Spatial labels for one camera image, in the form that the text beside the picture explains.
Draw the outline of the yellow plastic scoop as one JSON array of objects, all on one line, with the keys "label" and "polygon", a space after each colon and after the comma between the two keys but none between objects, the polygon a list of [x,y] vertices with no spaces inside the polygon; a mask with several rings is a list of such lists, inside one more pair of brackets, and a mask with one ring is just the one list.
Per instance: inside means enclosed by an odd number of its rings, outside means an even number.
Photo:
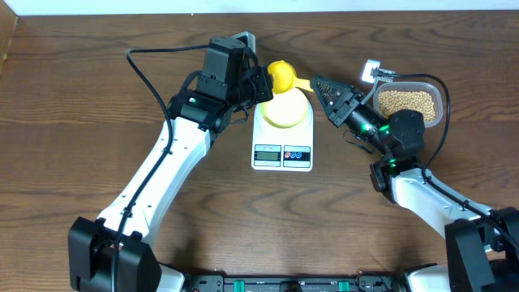
[{"label": "yellow plastic scoop", "polygon": [[272,91],[276,94],[288,92],[292,88],[313,92],[311,82],[298,78],[294,67],[283,60],[272,62],[268,66],[268,73],[272,76]]}]

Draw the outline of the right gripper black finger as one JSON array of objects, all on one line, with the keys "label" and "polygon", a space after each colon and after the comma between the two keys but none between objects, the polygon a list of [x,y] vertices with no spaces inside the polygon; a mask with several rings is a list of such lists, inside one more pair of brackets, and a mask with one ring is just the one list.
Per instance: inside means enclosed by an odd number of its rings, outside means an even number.
[{"label": "right gripper black finger", "polygon": [[321,75],[311,78],[310,86],[319,99],[334,100],[352,91],[354,88],[350,84],[344,84],[334,79],[329,79]]},{"label": "right gripper black finger", "polygon": [[337,98],[339,97],[339,86],[335,83],[316,83],[314,92],[318,97],[324,112],[327,115],[330,115],[337,102]]}]

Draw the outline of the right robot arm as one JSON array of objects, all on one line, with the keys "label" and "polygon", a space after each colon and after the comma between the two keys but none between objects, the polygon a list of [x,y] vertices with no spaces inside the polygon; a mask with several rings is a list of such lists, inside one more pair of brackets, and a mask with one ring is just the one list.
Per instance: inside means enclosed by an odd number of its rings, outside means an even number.
[{"label": "right robot arm", "polygon": [[385,118],[368,104],[368,95],[320,75],[310,87],[334,126],[347,126],[362,149],[380,153],[370,165],[374,189],[419,216],[445,241],[446,266],[413,268],[392,283],[392,291],[518,289],[517,209],[477,203],[437,179],[419,159],[425,131],[421,113],[401,109]]}]

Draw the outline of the clear plastic soybean container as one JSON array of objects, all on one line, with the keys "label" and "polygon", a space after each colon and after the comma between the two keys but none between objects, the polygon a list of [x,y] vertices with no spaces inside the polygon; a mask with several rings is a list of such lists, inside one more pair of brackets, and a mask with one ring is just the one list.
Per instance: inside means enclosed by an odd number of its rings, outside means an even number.
[{"label": "clear plastic soybean container", "polygon": [[392,82],[380,85],[373,97],[374,108],[385,118],[398,110],[415,110],[424,117],[425,127],[434,127],[443,117],[442,96],[432,84]]}]

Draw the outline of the yellow plastic bowl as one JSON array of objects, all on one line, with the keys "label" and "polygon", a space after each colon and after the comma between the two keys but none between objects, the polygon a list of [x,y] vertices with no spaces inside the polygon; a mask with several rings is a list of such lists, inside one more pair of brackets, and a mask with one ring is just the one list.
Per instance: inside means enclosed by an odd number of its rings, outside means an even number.
[{"label": "yellow plastic bowl", "polygon": [[305,94],[298,88],[274,94],[273,99],[259,105],[261,116],[273,127],[291,128],[297,126],[309,110]]}]

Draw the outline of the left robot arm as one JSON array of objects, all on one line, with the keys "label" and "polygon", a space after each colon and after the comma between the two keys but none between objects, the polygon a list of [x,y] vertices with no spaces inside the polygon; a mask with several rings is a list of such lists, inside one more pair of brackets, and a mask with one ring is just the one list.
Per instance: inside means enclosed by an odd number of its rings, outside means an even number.
[{"label": "left robot arm", "polygon": [[232,114],[270,101],[272,77],[258,62],[255,36],[215,36],[204,65],[179,91],[157,101],[165,116],[159,137],[120,195],[94,221],[78,217],[68,234],[75,291],[180,291],[184,273],[160,263],[152,248],[162,220],[188,174]]}]

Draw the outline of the white digital kitchen scale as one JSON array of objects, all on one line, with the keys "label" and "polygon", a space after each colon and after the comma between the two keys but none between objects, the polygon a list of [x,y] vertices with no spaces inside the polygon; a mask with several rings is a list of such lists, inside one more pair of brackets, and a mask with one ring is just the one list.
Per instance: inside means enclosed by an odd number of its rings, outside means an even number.
[{"label": "white digital kitchen scale", "polygon": [[309,172],[314,160],[314,112],[308,102],[307,116],[295,127],[268,124],[255,107],[251,167],[254,170]]}]

